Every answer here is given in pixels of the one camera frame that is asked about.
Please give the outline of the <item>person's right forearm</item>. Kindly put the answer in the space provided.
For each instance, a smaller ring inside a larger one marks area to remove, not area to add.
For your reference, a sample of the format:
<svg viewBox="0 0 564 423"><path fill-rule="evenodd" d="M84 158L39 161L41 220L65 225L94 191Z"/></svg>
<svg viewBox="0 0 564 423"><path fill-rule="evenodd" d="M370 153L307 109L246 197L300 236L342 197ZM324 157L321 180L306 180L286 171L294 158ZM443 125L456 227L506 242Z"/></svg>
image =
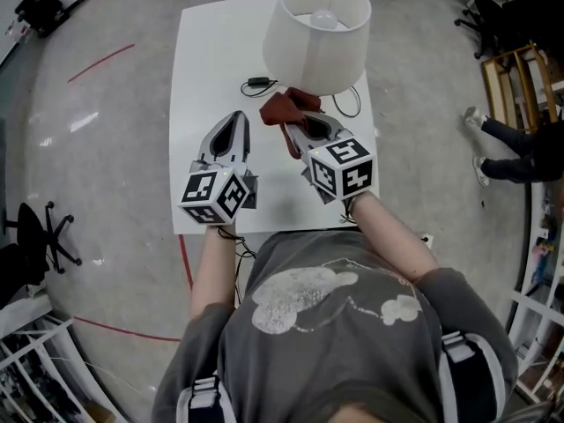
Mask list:
<svg viewBox="0 0 564 423"><path fill-rule="evenodd" d="M375 253L411 282L439 268L427 245L371 192L354 198L350 214Z"/></svg>

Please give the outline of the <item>person's grey printed shirt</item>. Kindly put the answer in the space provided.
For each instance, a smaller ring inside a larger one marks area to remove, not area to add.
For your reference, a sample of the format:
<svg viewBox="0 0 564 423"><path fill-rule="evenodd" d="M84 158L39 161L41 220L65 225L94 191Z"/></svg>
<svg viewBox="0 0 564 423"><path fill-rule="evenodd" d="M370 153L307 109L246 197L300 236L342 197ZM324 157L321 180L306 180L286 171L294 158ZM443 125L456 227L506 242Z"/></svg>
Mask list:
<svg viewBox="0 0 564 423"><path fill-rule="evenodd" d="M442 423L442 336L483 337L506 390L517 359L503 326L464 275L409 281L354 231L274 234L239 307L191 321L163 376L152 423L175 423L183 391L216 375L240 423L325 421L363 404L389 423Z"/></svg>

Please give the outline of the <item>yellow wooden shelf frame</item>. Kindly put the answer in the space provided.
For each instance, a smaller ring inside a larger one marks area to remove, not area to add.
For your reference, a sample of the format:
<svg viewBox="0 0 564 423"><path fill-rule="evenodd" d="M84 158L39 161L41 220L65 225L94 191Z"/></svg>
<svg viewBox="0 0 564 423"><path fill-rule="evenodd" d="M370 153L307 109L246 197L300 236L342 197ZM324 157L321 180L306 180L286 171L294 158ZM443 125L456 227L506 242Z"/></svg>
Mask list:
<svg viewBox="0 0 564 423"><path fill-rule="evenodd" d="M564 79L555 81L547 58L532 44L484 61L490 116L510 128L533 133L564 121Z"/></svg>

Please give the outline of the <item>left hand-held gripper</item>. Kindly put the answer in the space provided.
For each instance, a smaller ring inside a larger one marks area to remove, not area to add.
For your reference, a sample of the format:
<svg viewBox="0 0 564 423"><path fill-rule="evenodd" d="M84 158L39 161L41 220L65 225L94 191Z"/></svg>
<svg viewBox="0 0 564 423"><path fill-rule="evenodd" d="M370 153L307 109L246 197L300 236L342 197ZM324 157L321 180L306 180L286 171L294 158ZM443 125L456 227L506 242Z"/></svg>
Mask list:
<svg viewBox="0 0 564 423"><path fill-rule="evenodd" d="M249 153L249 119L237 110L204 137L177 206L201 226L229 226L241 209L255 209L258 176L245 164Z"/></svg>

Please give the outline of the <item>white shelf rack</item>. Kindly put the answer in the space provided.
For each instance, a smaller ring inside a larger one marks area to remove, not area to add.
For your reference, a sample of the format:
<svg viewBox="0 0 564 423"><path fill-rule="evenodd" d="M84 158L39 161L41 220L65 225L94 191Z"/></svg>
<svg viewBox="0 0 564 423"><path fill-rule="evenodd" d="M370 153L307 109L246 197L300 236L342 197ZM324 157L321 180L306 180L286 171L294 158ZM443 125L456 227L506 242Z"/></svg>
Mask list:
<svg viewBox="0 0 564 423"><path fill-rule="evenodd" d="M524 273L511 293L517 388L535 403L564 394L564 220L554 193L550 185L531 185Z"/></svg>
<svg viewBox="0 0 564 423"><path fill-rule="evenodd" d="M71 325L45 315L0 338L0 398L25 423L130 423L83 359Z"/></svg>

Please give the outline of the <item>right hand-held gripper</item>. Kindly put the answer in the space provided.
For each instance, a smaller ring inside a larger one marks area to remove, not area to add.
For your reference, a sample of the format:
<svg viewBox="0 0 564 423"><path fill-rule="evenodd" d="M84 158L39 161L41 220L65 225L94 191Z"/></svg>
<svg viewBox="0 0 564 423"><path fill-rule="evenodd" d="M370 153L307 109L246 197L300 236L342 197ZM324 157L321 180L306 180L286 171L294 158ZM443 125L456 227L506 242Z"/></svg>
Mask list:
<svg viewBox="0 0 564 423"><path fill-rule="evenodd" d="M324 204L374 185L375 155L336 118L308 115L305 123L284 123L283 134L290 156L306 165L301 175Z"/></svg>

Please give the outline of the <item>dark red cloth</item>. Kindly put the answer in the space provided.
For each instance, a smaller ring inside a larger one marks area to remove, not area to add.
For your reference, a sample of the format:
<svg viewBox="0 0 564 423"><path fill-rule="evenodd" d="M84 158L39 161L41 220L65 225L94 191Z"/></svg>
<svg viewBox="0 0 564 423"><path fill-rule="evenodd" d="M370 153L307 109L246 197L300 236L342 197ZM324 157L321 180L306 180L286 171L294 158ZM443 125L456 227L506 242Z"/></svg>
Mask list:
<svg viewBox="0 0 564 423"><path fill-rule="evenodd" d="M287 150L294 159L299 160L301 154L295 149L293 142L286 133L285 126L290 124L306 129L308 122L304 112L320 113L321 103L318 96L289 87L284 93L275 92L260 108L259 113L265 125L278 125L280 127L286 141Z"/></svg>

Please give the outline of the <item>white table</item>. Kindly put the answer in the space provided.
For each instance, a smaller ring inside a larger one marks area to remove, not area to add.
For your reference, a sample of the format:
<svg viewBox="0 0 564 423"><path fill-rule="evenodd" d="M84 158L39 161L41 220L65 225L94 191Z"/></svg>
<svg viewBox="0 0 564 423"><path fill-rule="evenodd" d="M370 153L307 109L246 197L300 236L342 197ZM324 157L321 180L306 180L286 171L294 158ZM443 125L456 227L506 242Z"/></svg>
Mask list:
<svg viewBox="0 0 564 423"><path fill-rule="evenodd" d="M263 124L265 98L246 97L241 84L268 71L262 47L277 0L226 0L182 11L169 111L171 212L176 234L204 229L178 206L188 183L189 166L212 127L235 110L250 125L249 170L258 177L254 210L242 210L243 234L337 227L341 204L323 204L293 159L278 127Z"/></svg>

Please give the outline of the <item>black office chair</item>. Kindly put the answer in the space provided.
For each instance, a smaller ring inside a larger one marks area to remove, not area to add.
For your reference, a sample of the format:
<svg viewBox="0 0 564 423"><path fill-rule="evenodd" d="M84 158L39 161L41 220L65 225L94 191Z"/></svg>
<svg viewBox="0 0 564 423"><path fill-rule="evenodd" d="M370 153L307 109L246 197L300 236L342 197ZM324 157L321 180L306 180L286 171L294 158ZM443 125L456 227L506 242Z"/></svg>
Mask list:
<svg viewBox="0 0 564 423"><path fill-rule="evenodd" d="M479 35L479 49L473 53L474 58L479 60L487 51L499 55L501 51L512 48L516 32L503 7L494 0L474 0L474 3L474 11L463 10L463 15L470 16L473 22L467 19L454 20L455 26L466 26Z"/></svg>
<svg viewBox="0 0 564 423"><path fill-rule="evenodd" d="M80 258L72 256L59 242L59 235L75 218L68 214L54 226L50 213L54 207L52 201L45 205L45 224L25 203L20 205L17 219L9 220L5 214L2 215L2 229L14 228L17 240L0 249L0 310L24 286L39 286L50 267L64 274L60 256L76 266L82 264Z"/></svg>

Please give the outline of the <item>white table lamp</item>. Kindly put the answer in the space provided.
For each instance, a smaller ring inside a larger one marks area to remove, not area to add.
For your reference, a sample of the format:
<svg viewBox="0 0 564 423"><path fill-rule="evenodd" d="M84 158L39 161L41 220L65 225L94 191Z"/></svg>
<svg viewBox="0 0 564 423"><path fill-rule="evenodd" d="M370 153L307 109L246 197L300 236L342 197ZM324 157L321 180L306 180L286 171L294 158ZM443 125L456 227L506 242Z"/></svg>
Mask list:
<svg viewBox="0 0 564 423"><path fill-rule="evenodd" d="M315 96L347 90L365 69L371 16L369 0L277 0L262 48L268 72Z"/></svg>

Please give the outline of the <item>person's left forearm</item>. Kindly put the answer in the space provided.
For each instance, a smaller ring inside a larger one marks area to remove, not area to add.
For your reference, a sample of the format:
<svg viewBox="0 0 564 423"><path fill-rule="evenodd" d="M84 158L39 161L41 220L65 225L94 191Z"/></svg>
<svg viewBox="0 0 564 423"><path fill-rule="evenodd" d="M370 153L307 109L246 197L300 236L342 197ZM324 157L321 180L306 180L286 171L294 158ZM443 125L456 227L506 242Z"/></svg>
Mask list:
<svg viewBox="0 0 564 423"><path fill-rule="evenodd" d="M190 319L196 319L214 304L234 309L235 240L224 238L217 227L206 228L197 275L194 280Z"/></svg>

